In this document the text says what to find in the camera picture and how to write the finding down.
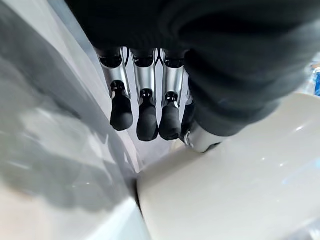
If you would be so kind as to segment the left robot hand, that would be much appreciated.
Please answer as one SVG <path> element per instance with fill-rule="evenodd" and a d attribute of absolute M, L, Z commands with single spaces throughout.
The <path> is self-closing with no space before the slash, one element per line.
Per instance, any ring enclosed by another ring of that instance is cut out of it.
<path fill-rule="evenodd" d="M 181 53 L 197 152 L 263 120 L 306 80 L 320 49 L 317 0 L 69 0 L 98 54 L 112 47 Z"/>

